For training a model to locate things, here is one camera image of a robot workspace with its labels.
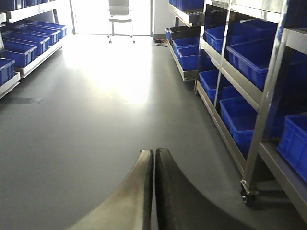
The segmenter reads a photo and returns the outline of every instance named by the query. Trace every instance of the gray floor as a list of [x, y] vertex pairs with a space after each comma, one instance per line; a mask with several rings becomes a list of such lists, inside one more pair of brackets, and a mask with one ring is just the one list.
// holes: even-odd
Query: gray floor
[[[1, 230], [70, 226], [116, 189], [139, 150], [158, 147], [243, 222], [306, 229], [284, 197], [260, 197], [252, 209], [242, 203], [240, 174], [193, 83], [148, 38], [109, 46], [105, 37], [72, 37], [0, 100], [0, 146]], [[154, 209], [152, 222], [156, 230]]]

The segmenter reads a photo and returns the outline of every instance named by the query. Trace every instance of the blue plastic bin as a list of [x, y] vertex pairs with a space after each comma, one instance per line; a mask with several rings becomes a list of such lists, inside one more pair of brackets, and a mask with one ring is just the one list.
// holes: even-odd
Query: blue plastic bin
[[242, 97], [220, 100], [222, 119], [243, 154], [248, 153], [257, 112]]
[[47, 22], [39, 22], [39, 21], [32, 21], [32, 22], [29, 22], [29, 24], [45, 26], [45, 27], [53, 28], [53, 29], [59, 29], [59, 30], [61, 30], [61, 33], [59, 35], [60, 39], [62, 39], [63, 37], [65, 37], [67, 35], [67, 26], [65, 26], [65, 25], [60, 25], [60, 24], [55, 24], [55, 23], [47, 23]]
[[14, 60], [0, 58], [0, 86], [14, 76]]
[[49, 37], [43, 37], [33, 34], [24, 34], [19, 32], [8, 32], [3, 35], [4, 39], [8, 39], [15, 42], [25, 43], [29, 45], [37, 46], [36, 54], [41, 55], [48, 48]]
[[[225, 26], [205, 30], [206, 40], [217, 52], [222, 53]], [[227, 44], [234, 45], [262, 38], [263, 30], [246, 26], [243, 23], [234, 24], [233, 33], [227, 35]]]
[[46, 35], [49, 35], [50, 37], [49, 44], [50, 46], [53, 46], [56, 42], [59, 41], [59, 34], [61, 30], [58, 29], [50, 29], [42, 26], [36, 26], [36, 25], [22, 25], [18, 27], [20, 30], [26, 30], [24, 33], [26, 34], [35, 34], [35, 35], [42, 35], [43, 34], [37, 34], [38, 33], [44, 33]]
[[41, 0], [26, 0], [26, 6], [36, 6], [41, 4]]
[[277, 150], [307, 182], [307, 116], [286, 116]]
[[0, 0], [0, 9], [17, 10], [25, 7], [25, 0]]
[[24, 25], [24, 23], [20, 23], [20, 22], [15, 22], [15, 23], [9, 23], [9, 22], [2, 22], [2, 24], [5, 24], [6, 28], [17, 28], [21, 25]]
[[200, 71], [214, 69], [215, 66], [211, 62], [211, 58], [204, 50], [199, 54], [198, 46], [194, 47], [184, 47], [178, 49], [179, 53], [179, 62], [184, 71], [198, 70], [198, 62], [200, 58]]
[[200, 38], [199, 37], [187, 37], [173, 40], [173, 48], [174, 53], [176, 54], [177, 58], [179, 58], [178, 49], [180, 48], [187, 48], [187, 47], [199, 47]]
[[277, 30], [277, 24], [267, 22], [261, 19], [254, 19], [247, 22], [243, 22], [243, 25], [250, 26], [252, 28], [261, 29], [260, 35], [263, 38], [274, 38]]
[[[262, 39], [227, 47], [230, 63], [260, 90], [264, 88], [273, 43], [274, 40], [272, 39]], [[292, 84], [297, 79], [307, 81], [307, 78], [302, 74], [307, 71], [307, 56], [300, 52], [295, 52], [294, 57], [289, 69], [289, 74], [291, 74], [289, 87], [291, 87], [291, 81], [293, 82]]]
[[36, 46], [12, 41], [3, 41], [5, 57], [15, 60], [15, 66], [24, 68], [36, 58]]
[[[212, 103], [214, 103], [215, 100], [218, 74], [219, 74], [218, 69], [199, 73], [201, 85], [207, 92]], [[224, 85], [225, 86], [223, 88], [222, 99], [241, 96], [240, 93], [235, 89], [235, 87], [231, 85], [231, 83], [228, 80], [225, 79]]]
[[177, 8], [182, 11], [203, 10], [203, 0], [177, 0]]

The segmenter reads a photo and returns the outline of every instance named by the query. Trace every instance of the stainless steel shelf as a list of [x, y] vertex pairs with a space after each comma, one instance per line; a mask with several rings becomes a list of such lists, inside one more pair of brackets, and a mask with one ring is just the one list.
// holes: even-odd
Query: stainless steel shelf
[[231, 11], [249, 15], [255, 18], [264, 19], [273, 23], [278, 23], [281, 17], [280, 13], [235, 4], [231, 5]]
[[212, 63], [221, 71], [227, 80], [239, 91], [249, 104], [258, 111], [262, 91], [233, 67], [225, 58], [221, 61], [221, 55], [203, 39], [201, 39], [201, 47], [212, 57]]
[[168, 42], [168, 47], [169, 47], [169, 50], [171, 51], [171, 54], [176, 62], [176, 65], [178, 67], [178, 70], [181, 74], [181, 77], [184, 81], [191, 81], [191, 80], [195, 80], [196, 79], [196, 76], [198, 75], [198, 70], [193, 70], [193, 71], [184, 71], [183, 68], [181, 67], [181, 64], [178, 60], [178, 58], [176, 57], [176, 54], [175, 52], [173, 51], [173, 48], [171, 46], [171, 44]]
[[13, 23], [21, 19], [25, 19], [25, 18], [32, 17], [40, 13], [44, 13], [44, 12], [56, 9], [62, 3], [63, 3], [63, 0], [56, 0], [56, 1], [51, 1], [47, 3], [39, 4], [36, 6], [30, 6], [30, 7], [14, 10], [14, 11], [0, 10], [0, 12], [6, 13], [7, 21]]
[[19, 84], [20, 73], [15, 72], [14, 74], [14, 77], [12, 77], [2, 86], [0, 86], [0, 99], [6, 94], [8, 94], [10, 91], [12, 91], [12, 89], [14, 89]]
[[259, 155], [275, 176], [283, 190], [307, 222], [307, 183], [276, 150], [276, 145], [260, 143]]
[[211, 57], [211, 62], [218, 68], [221, 68], [222, 56], [211, 45], [209, 45], [204, 39], [200, 39], [201, 47]]
[[307, 31], [303, 29], [284, 29], [286, 46], [307, 55]]
[[0, 23], [6, 22], [6, 13], [0, 12]]
[[228, 9], [229, 7], [229, 0], [206, 0], [206, 4], [217, 6], [223, 9]]
[[177, 18], [179, 18], [188, 27], [200, 26], [203, 24], [203, 9], [196, 9], [194, 11], [181, 11], [171, 4], [168, 4], [168, 8]]
[[236, 145], [234, 139], [232, 138], [231, 134], [229, 133], [228, 129], [226, 128], [224, 122], [222, 121], [221, 117], [217, 113], [214, 105], [210, 101], [208, 95], [206, 94], [205, 90], [201, 86], [199, 80], [196, 83], [196, 90], [200, 94], [201, 99], [203, 100], [205, 106], [207, 107], [212, 120], [214, 121], [218, 131], [220, 132], [232, 158], [235, 161], [236, 166], [238, 167], [240, 173], [243, 175], [244, 168], [246, 165], [246, 160], [244, 159], [242, 153], [240, 152], [238, 146]]
[[232, 0], [232, 4], [275, 13], [281, 13], [283, 8], [282, 0]]
[[33, 70], [35, 70], [40, 64], [42, 64], [48, 57], [50, 57], [53, 53], [55, 53], [58, 49], [60, 49], [63, 43], [67, 40], [67, 36], [63, 39], [59, 40], [52, 47], [50, 47], [43, 54], [38, 56], [34, 61], [32, 61], [25, 68], [14, 68], [16, 72], [20, 72], [21, 78], [27, 77]]

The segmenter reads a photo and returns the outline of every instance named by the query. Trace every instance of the white wall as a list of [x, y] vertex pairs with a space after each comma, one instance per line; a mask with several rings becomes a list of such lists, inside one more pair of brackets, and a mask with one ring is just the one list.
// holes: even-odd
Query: white wall
[[153, 33], [165, 34], [165, 28], [175, 26], [175, 16], [168, 9], [168, 0], [153, 1]]

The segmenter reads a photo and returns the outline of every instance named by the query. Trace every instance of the doorway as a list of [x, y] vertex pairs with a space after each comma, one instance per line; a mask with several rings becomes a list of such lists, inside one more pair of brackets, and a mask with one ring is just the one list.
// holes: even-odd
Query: doorway
[[[152, 35], [152, 1], [153, 0], [130, 0], [129, 8], [133, 15], [134, 35]], [[107, 0], [75, 0], [75, 17], [77, 34], [111, 34], [109, 23], [110, 13]], [[131, 27], [127, 24], [115, 26], [116, 35], [131, 34]]]

